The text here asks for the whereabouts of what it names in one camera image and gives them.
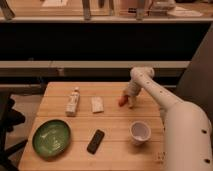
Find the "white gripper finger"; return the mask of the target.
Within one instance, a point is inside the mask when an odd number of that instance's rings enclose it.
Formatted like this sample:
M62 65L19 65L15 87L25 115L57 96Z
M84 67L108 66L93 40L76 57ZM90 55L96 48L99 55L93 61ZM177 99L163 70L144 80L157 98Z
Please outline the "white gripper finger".
M128 91L127 90L123 90L122 96L129 97Z
M136 104L136 97L128 97L128 107L130 109L134 108Z

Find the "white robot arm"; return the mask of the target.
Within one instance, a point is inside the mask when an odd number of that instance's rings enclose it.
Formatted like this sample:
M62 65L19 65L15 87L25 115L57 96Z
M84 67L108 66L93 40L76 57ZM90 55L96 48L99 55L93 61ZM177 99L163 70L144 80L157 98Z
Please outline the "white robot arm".
M154 69L134 67L123 95L135 98L144 89L164 110L164 171L213 171L212 124L204 110L153 80Z

